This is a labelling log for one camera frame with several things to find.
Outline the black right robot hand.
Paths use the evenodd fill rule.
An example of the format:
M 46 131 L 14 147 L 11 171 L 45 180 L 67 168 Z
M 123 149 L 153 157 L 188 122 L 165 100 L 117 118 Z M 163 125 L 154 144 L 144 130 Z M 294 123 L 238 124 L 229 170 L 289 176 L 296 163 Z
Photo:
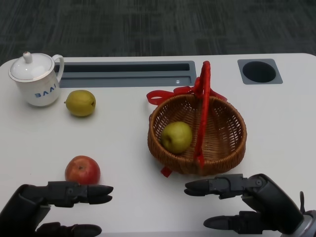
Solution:
M 242 174 L 219 175 L 185 184 L 187 195 L 218 195 L 219 199 L 241 196 L 252 211 L 235 216 L 217 216 L 204 221 L 210 229 L 232 230 L 238 234 L 261 234 L 264 230 L 294 233 L 304 216 L 293 200 L 267 175 L 244 178 Z

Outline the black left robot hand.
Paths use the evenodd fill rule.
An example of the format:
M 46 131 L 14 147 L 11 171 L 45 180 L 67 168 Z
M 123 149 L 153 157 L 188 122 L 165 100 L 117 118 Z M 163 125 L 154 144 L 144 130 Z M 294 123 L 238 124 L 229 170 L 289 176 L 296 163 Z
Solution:
M 96 237 L 102 229 L 92 224 L 63 226 L 59 222 L 41 221 L 51 206 L 72 208 L 76 203 L 110 202 L 113 187 L 81 185 L 77 182 L 54 181 L 46 186 L 20 186 L 0 213 L 2 237 Z

